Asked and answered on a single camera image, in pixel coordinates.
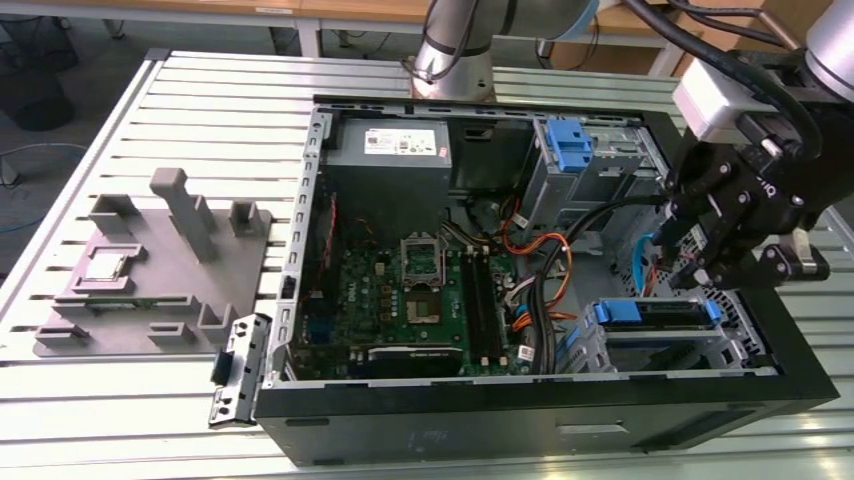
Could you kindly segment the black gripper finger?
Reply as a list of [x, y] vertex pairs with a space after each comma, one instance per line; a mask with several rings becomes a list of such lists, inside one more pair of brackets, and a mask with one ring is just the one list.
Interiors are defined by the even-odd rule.
[[669, 191], [667, 220], [655, 234], [663, 266], [673, 266], [679, 257], [679, 242], [706, 213], [715, 211], [718, 220], [707, 232], [706, 247], [697, 262], [711, 266], [726, 250], [746, 206], [734, 206], [733, 200], [717, 200], [715, 193], [735, 185], [739, 167], [734, 163], [733, 148], [721, 144], [693, 143], [683, 148], [681, 162], [671, 169], [666, 188]]
[[711, 238], [691, 265], [691, 283], [737, 290], [829, 279], [829, 263], [803, 228], [781, 235], [779, 241], [766, 245], [755, 256], [758, 240], [738, 231], [721, 239]]

